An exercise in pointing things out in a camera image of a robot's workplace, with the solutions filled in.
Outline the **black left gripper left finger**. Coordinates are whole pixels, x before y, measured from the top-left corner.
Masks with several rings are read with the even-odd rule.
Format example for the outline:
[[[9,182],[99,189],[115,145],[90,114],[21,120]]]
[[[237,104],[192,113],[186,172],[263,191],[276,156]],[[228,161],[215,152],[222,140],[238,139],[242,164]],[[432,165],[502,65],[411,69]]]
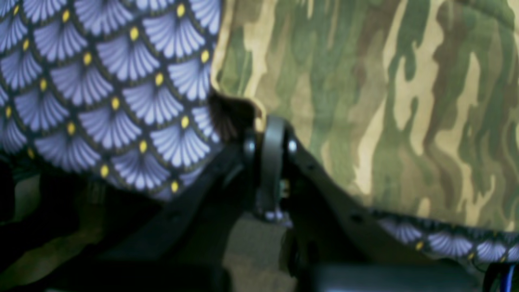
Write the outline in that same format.
[[[179,198],[124,239],[102,253],[108,261],[156,261],[173,248],[189,229],[204,200],[217,185],[231,181],[245,165],[247,156],[254,157],[256,135],[246,130],[243,141],[226,145],[204,168],[196,181]]]

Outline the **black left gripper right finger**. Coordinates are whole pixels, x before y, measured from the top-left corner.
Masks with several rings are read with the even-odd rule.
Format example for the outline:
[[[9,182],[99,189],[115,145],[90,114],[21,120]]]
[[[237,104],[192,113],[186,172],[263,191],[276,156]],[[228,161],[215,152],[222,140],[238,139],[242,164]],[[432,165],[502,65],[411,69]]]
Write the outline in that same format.
[[[255,211],[267,222],[291,222],[304,268],[325,264],[439,266],[396,240],[369,210],[342,191],[283,118],[267,118],[258,160]]]

